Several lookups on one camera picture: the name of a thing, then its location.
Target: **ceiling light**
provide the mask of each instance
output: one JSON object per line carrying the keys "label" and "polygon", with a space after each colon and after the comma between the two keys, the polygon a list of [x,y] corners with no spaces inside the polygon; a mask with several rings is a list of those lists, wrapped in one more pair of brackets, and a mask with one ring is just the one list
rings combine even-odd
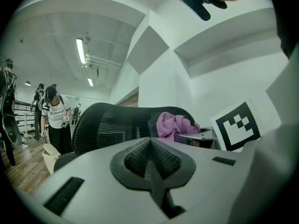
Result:
{"label": "ceiling light", "polygon": [[88,80],[90,86],[93,86],[93,81],[90,78],[88,78],[87,80]]}
{"label": "ceiling light", "polygon": [[77,38],[76,42],[77,42],[77,47],[78,47],[78,52],[79,52],[81,63],[85,64],[85,57],[84,57],[84,51],[83,51],[83,39]]}

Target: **pink garment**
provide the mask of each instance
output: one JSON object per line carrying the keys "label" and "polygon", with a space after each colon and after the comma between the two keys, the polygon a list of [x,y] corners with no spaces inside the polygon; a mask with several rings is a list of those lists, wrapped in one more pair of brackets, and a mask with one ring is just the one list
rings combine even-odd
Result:
{"label": "pink garment", "polygon": [[192,126],[186,116],[163,112],[157,121],[157,131],[160,138],[174,141],[174,133],[200,133],[200,126],[197,123]]}

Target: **floor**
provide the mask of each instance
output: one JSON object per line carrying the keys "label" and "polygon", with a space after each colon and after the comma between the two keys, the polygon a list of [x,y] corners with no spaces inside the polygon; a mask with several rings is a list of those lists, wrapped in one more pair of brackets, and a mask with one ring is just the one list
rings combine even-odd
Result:
{"label": "floor", "polygon": [[31,138],[26,141],[28,144],[22,144],[14,148],[15,168],[10,166],[4,148],[0,147],[1,156],[7,169],[7,177],[12,186],[20,188],[29,194],[33,194],[38,186],[50,176],[50,173],[43,160],[44,141]]}

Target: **glove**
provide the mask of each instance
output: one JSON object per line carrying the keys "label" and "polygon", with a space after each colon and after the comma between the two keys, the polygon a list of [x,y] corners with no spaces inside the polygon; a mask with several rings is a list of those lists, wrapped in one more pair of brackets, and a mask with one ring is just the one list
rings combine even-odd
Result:
{"label": "glove", "polygon": [[41,136],[42,136],[42,137],[46,137],[46,136],[47,136],[47,131],[42,130]]}
{"label": "glove", "polygon": [[69,125],[70,117],[65,116],[63,118],[63,124],[61,125],[62,128],[66,128]]}

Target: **chair backrest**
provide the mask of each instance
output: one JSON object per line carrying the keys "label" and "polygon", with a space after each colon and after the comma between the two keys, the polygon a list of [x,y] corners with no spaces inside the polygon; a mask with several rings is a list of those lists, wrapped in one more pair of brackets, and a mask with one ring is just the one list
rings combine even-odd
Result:
{"label": "chair backrest", "polygon": [[178,107],[136,108],[96,103],[82,114],[74,130],[72,148],[77,155],[143,137],[158,137],[161,113],[193,117]]}

